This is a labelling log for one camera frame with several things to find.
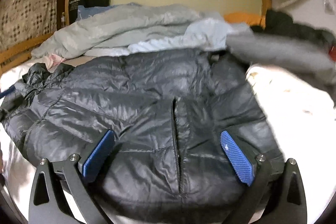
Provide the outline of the checkered curtain cloth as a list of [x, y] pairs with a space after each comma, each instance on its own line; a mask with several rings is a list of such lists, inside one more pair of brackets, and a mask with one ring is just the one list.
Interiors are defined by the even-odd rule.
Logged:
[[57, 0], [1, 0], [1, 51], [55, 32]]

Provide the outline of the red object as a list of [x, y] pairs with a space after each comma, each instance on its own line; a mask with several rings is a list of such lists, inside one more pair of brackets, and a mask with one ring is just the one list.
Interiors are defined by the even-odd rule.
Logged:
[[336, 47], [333, 47], [330, 51], [329, 51], [329, 56], [331, 57], [331, 59], [333, 61], [336, 61]]

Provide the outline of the black down puffer jacket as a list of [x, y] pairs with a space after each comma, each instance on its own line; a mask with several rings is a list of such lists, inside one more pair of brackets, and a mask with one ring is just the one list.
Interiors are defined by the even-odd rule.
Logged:
[[228, 52], [197, 49], [98, 57], [54, 72], [35, 64], [5, 97], [2, 122], [33, 165], [82, 153], [104, 130], [116, 144], [95, 196], [108, 213], [152, 223], [215, 223], [246, 185], [220, 144], [228, 132], [250, 156], [283, 155]]

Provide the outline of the wall hook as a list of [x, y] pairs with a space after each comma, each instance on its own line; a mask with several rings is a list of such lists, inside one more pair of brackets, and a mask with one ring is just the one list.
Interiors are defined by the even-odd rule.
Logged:
[[325, 12], [327, 14], [335, 14], [334, 5], [332, 3], [332, 0], [323, 0], [323, 5], [325, 8]]

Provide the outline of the grey-green floral duvet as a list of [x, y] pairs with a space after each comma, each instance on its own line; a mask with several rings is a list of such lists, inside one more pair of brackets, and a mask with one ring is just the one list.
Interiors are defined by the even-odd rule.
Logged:
[[217, 12], [195, 11], [179, 4], [119, 5], [56, 31], [32, 56], [55, 54], [74, 59], [177, 48], [223, 50], [228, 36], [241, 34], [252, 34], [248, 24], [227, 23]]

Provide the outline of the grey folded garment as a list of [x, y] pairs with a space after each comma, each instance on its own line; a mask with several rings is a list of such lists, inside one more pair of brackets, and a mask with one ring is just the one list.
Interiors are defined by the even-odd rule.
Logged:
[[241, 61], [284, 68], [335, 101], [335, 62], [318, 46], [265, 34], [228, 35], [226, 45]]

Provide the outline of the orange pillow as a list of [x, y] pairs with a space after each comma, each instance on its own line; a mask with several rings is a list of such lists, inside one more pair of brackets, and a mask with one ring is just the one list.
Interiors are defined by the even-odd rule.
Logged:
[[234, 12], [224, 15], [224, 20], [228, 23], [246, 23], [249, 26], [260, 26], [265, 28], [265, 16], [245, 12]]

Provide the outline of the black clothes pile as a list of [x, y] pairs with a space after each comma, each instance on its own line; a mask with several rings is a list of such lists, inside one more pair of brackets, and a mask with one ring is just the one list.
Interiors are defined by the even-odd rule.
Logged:
[[327, 53], [335, 47], [335, 36], [330, 31], [296, 23], [289, 14], [282, 11], [267, 10], [264, 27], [254, 25], [251, 29], [256, 33], [306, 40], [321, 47]]

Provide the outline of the white printed bed sheet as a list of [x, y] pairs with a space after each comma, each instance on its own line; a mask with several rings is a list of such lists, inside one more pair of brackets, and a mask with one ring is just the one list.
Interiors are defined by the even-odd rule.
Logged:
[[[1, 76], [1, 92], [21, 79], [35, 63], [27, 61]], [[285, 159], [294, 158], [303, 180], [307, 223], [315, 223], [335, 193], [335, 108], [329, 94], [310, 86], [285, 69], [252, 65], [246, 79], [252, 85]], [[29, 199], [35, 167], [20, 153], [1, 125], [3, 176], [23, 220], [29, 217]]]

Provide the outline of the blue pillow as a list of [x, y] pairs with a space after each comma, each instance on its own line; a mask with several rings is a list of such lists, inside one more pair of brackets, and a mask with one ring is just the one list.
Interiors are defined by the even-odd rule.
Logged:
[[95, 6], [95, 7], [84, 7], [82, 5], [79, 5], [78, 6], [78, 9], [77, 9], [77, 18], [76, 18], [76, 21], [79, 21], [79, 20], [82, 20], [82, 19], [87, 19], [89, 17], [92, 17], [96, 14], [99, 14], [99, 13], [102, 13], [102, 12], [106, 12], [110, 9], [113, 9], [117, 7], [117, 5], [113, 5], [113, 6], [106, 6], [106, 7], [98, 7], [98, 6]]

